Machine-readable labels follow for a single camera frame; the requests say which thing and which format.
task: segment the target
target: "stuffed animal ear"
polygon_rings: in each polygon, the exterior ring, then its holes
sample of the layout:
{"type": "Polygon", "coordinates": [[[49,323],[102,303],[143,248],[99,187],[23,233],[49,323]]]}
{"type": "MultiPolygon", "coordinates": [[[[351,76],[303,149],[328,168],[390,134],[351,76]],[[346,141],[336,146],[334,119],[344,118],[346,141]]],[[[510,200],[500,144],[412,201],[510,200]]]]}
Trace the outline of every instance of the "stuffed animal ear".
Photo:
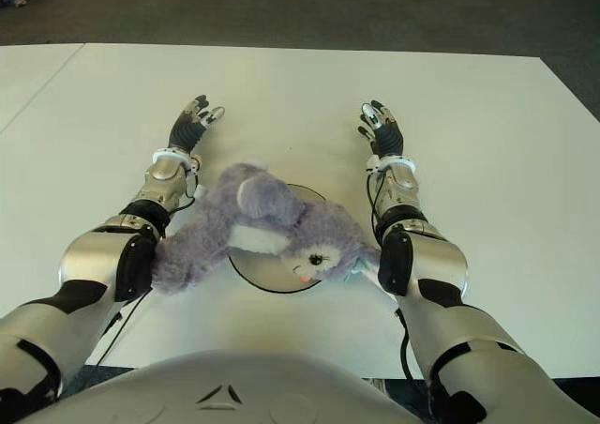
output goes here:
{"type": "Polygon", "coordinates": [[[292,190],[268,173],[256,174],[242,183],[237,204],[255,220],[270,217],[286,226],[295,224],[304,210],[292,190]]]}

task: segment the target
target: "plush toy eye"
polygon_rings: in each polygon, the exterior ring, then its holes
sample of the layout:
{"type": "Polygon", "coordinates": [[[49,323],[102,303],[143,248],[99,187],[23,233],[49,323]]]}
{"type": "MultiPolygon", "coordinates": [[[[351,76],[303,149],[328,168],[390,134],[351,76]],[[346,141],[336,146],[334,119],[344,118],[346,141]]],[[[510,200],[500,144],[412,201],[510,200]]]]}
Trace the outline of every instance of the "plush toy eye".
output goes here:
{"type": "Polygon", "coordinates": [[[308,259],[310,260],[310,263],[315,266],[318,266],[323,262],[323,257],[321,255],[310,255],[308,259]]]}

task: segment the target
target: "round disc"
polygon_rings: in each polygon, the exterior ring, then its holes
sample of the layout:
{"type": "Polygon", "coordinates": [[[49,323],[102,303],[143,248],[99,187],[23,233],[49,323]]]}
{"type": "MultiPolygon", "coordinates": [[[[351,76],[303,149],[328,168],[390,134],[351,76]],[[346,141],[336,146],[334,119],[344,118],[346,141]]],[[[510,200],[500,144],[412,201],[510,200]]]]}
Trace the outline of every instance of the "round disc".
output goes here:
{"type": "MultiPolygon", "coordinates": [[[[289,185],[301,201],[324,201],[318,192],[300,185],[289,185]]],[[[269,293],[297,293],[316,285],[320,280],[301,281],[298,276],[286,272],[279,257],[232,248],[230,261],[237,273],[250,284],[269,293]]]]}

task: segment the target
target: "lavender plush bunny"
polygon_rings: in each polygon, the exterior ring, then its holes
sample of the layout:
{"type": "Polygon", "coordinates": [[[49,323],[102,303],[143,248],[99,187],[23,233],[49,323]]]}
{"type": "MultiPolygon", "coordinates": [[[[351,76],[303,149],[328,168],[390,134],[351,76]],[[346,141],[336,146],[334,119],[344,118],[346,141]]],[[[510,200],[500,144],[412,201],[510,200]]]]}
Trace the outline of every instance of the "lavender plush bunny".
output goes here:
{"type": "Polygon", "coordinates": [[[204,194],[198,217],[157,246],[153,286],[165,293],[192,287],[227,260],[229,248],[279,255],[303,280],[340,279],[379,252],[346,210],[302,202],[264,169],[235,164],[204,194]]]}

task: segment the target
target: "black arm joint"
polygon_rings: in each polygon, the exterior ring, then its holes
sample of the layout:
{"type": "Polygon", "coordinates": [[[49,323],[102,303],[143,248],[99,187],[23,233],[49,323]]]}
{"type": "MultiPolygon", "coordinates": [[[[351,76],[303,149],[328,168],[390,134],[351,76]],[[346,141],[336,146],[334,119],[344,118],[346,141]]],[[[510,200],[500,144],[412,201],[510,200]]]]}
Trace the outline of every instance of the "black arm joint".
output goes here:
{"type": "Polygon", "coordinates": [[[52,297],[32,300],[24,305],[45,304],[71,314],[98,302],[106,289],[105,284],[93,280],[67,280],[52,297]]]}
{"type": "Polygon", "coordinates": [[[116,302],[135,299],[150,290],[156,244],[152,235],[136,235],[128,241],[116,270],[116,302]]]}
{"type": "Polygon", "coordinates": [[[381,245],[385,231],[402,220],[422,220],[428,222],[421,210],[412,205],[393,206],[383,213],[383,216],[381,216],[377,223],[377,228],[375,229],[377,242],[381,245]]]}
{"type": "Polygon", "coordinates": [[[444,352],[431,368],[429,388],[430,409],[436,422],[442,424],[475,424],[483,421],[486,408],[468,391],[457,391],[450,395],[440,379],[440,370],[452,360],[468,354],[471,347],[466,342],[444,352]]]}
{"type": "Polygon", "coordinates": [[[406,232],[393,231],[385,238],[378,279],[392,295],[405,296],[413,270],[413,243],[406,232]]]}
{"type": "Polygon", "coordinates": [[[165,210],[162,205],[146,199],[140,199],[139,201],[132,202],[126,206],[120,214],[137,216],[147,220],[155,226],[160,233],[160,236],[163,238],[165,236],[165,229],[169,225],[169,222],[171,222],[169,212],[165,210]]]}
{"type": "Polygon", "coordinates": [[[46,376],[25,393],[16,388],[0,389],[0,422],[10,424],[56,401],[61,374],[54,360],[35,344],[20,340],[17,347],[44,367],[46,376]]]}
{"type": "Polygon", "coordinates": [[[418,283],[421,296],[431,302],[445,308],[463,305],[460,289],[451,283],[433,279],[421,279],[418,283]]]}

